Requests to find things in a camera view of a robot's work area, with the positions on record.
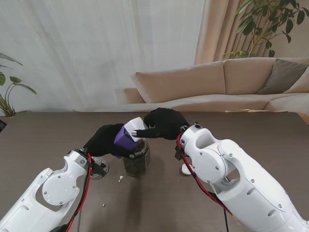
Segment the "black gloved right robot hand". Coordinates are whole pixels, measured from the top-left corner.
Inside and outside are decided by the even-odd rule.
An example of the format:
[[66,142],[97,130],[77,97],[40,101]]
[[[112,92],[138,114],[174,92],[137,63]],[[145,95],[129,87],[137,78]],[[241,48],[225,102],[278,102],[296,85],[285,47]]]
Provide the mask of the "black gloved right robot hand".
[[143,122],[147,129],[133,131],[133,137],[176,140],[182,127],[189,127],[189,123],[180,112],[168,108],[152,110],[144,117]]

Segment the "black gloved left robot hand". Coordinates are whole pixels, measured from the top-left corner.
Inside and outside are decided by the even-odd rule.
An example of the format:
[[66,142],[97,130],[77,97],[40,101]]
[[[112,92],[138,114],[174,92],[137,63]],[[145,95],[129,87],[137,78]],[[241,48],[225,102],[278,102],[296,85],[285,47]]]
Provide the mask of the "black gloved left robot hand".
[[132,155],[131,151],[114,144],[116,135],[122,127],[123,124],[109,124],[100,127],[83,148],[93,157],[111,154],[117,157],[128,158]]

